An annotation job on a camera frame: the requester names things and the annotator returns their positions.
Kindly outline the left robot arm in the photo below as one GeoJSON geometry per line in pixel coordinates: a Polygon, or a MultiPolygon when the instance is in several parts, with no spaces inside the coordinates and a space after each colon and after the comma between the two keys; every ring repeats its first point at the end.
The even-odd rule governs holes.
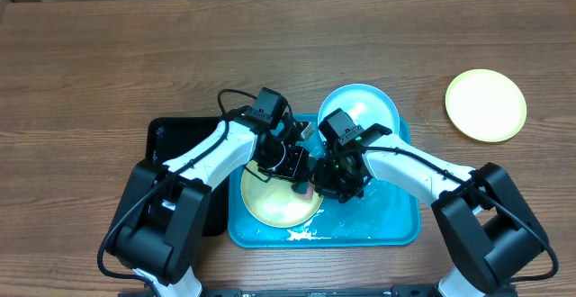
{"type": "Polygon", "coordinates": [[[256,161],[272,178],[302,183],[307,151],[300,142],[314,132],[311,123],[286,115],[277,124],[245,113],[221,119],[215,131],[194,148],[162,166],[143,160],[131,171],[111,227],[97,254],[106,276],[104,254],[132,269],[155,296],[200,296],[203,286],[192,264],[199,250],[212,190],[237,168],[256,161]]]}

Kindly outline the yellow-green plate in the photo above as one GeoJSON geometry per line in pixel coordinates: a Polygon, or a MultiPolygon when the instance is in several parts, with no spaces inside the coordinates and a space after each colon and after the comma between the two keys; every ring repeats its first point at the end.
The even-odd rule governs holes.
{"type": "Polygon", "coordinates": [[[527,119],[527,102],[519,87],[490,69],[456,76],[446,89],[445,109],[464,135],[491,143],[511,139],[527,119]]]}
{"type": "Polygon", "coordinates": [[[323,197],[313,186],[304,183],[305,193],[296,193],[293,183],[271,178],[257,170],[254,161],[243,170],[240,193],[248,211],[260,222],[276,228],[289,228],[304,223],[320,208],[323,197]]]}

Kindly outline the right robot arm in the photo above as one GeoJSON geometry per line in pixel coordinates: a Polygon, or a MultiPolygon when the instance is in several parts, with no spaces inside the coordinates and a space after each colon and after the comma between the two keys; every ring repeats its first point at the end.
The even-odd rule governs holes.
{"type": "Polygon", "coordinates": [[[488,163],[459,166],[412,147],[380,124],[323,121],[328,156],[319,161],[320,188],[358,191],[367,177],[396,185],[433,211],[454,269],[436,286],[440,296],[486,296],[523,281],[519,271],[545,252],[548,237],[509,174],[488,163]]]}

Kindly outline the dark sponge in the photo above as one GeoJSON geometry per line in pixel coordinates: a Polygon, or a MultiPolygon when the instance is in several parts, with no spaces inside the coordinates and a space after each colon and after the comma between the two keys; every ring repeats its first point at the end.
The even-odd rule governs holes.
{"type": "Polygon", "coordinates": [[[303,200],[311,200],[314,195],[314,185],[309,182],[293,184],[292,190],[303,200]]]}

